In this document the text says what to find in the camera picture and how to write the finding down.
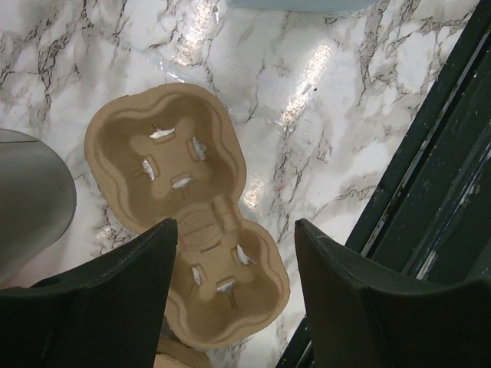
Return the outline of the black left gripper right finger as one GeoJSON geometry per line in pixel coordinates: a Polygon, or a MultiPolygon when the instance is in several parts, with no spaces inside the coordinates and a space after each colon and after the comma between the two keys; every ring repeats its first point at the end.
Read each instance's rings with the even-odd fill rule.
{"type": "Polygon", "coordinates": [[[318,367],[488,367],[490,279],[417,280],[358,254],[306,219],[295,250],[318,367]]]}

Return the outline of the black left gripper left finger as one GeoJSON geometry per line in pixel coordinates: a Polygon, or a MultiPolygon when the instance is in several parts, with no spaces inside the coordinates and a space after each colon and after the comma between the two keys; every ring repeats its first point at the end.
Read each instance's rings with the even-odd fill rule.
{"type": "Polygon", "coordinates": [[[176,257],[167,218],[31,287],[1,291],[3,367],[152,367],[176,257]]]}

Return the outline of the light blue paper bag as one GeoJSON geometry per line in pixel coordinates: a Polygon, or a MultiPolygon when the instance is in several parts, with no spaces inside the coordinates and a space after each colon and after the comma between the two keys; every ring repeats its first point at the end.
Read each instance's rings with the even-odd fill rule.
{"type": "Polygon", "coordinates": [[[229,0],[227,4],[236,8],[343,13],[359,11],[375,2],[375,0],[229,0]]]}

